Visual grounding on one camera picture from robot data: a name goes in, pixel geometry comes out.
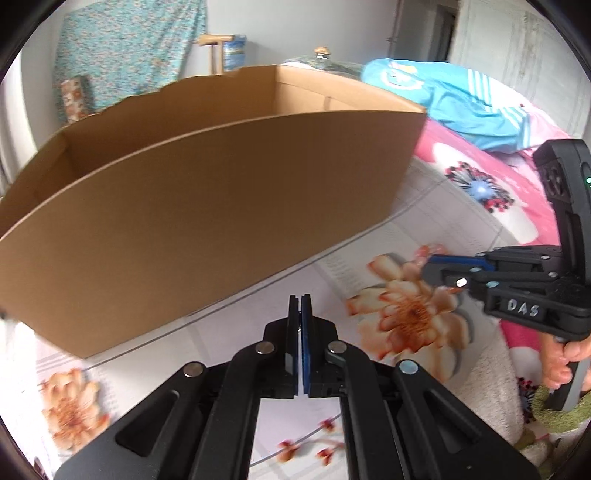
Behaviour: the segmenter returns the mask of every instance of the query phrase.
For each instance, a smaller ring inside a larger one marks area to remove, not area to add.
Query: white wall
[[[336,60],[366,63],[387,56],[395,6],[395,0],[209,0],[207,14],[211,33],[247,36],[250,65],[313,55],[318,46]],[[207,49],[193,49],[188,74],[207,72]]]
[[[25,107],[21,57],[19,53],[0,85],[0,155],[10,182],[37,152]]]
[[[29,155],[31,145],[34,150],[41,147],[60,127],[52,72],[64,16],[96,1],[68,0],[22,49],[22,78],[18,66],[20,80],[11,83],[14,91],[8,91],[8,96],[24,102],[24,119],[28,123],[13,138],[18,144],[15,150],[20,152],[20,166],[28,161],[24,151]],[[246,34],[248,65],[280,63],[313,54],[320,45],[328,46],[334,59],[366,63],[387,56],[395,5],[396,0],[208,0],[208,30]],[[209,47],[193,46],[182,76],[208,72]],[[22,118],[22,105],[20,110],[18,113],[9,108],[5,113]]]
[[[582,136],[583,140],[589,148],[591,148],[591,112],[589,112],[589,118],[587,118],[587,126]]]
[[[22,91],[37,148],[60,128],[53,97],[52,34],[55,17],[43,22],[22,49]]]

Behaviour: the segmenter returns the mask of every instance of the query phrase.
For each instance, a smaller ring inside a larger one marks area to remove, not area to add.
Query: black gripper frame
[[[423,269],[432,285],[466,286],[489,315],[550,333],[563,343],[591,334],[591,154],[582,140],[549,140],[534,161],[551,202],[561,246],[502,247],[476,257],[434,255]],[[569,363],[571,381],[547,407],[569,411],[591,359]]]
[[[298,393],[298,300],[225,364],[191,362],[66,461],[56,480],[246,479],[261,398]]]
[[[301,315],[309,396],[339,397],[350,480],[540,479],[532,463],[418,364],[371,361],[340,341],[332,322],[313,315],[310,296],[302,298]]]
[[[413,361],[373,362],[309,295],[228,363],[191,362],[66,461],[56,480],[242,480],[261,398],[339,397],[350,480],[540,480],[537,469]]]

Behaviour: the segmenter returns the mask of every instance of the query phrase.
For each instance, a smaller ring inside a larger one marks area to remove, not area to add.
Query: white stripe
[[[531,147],[531,125],[529,116],[525,119],[525,132],[524,132],[524,146],[523,148]]]
[[[488,82],[488,75],[482,74],[482,89],[484,90],[484,101],[487,105],[492,105],[491,84]]]
[[[519,125],[519,129],[521,129],[521,122],[523,121],[523,117],[517,112],[517,109],[515,109],[512,106],[508,106],[506,110],[509,115],[511,115],[515,120],[517,120],[517,125]]]
[[[472,69],[468,69],[468,90],[474,95],[474,80],[472,79]]]
[[[509,120],[513,124],[513,126],[519,130],[519,124],[515,121],[515,118],[511,116],[504,107],[499,108],[499,111],[503,114],[503,116]]]
[[[474,70],[474,80],[476,83],[476,96],[482,100],[482,84],[480,80],[480,72]]]

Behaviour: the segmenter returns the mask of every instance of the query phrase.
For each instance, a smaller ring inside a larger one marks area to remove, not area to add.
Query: cardboard box flap
[[[191,77],[126,98],[59,130],[25,166],[0,202],[0,238],[75,179],[155,143],[240,120],[342,109],[424,112],[385,90],[287,66]]]
[[[0,240],[0,306],[74,355],[113,347],[386,218],[423,122],[279,116],[116,160]]]

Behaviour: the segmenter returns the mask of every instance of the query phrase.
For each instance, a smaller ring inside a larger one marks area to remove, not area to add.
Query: cardboard box
[[[385,219],[424,119],[294,67],[125,99],[0,202],[0,307],[86,357],[237,293]]]

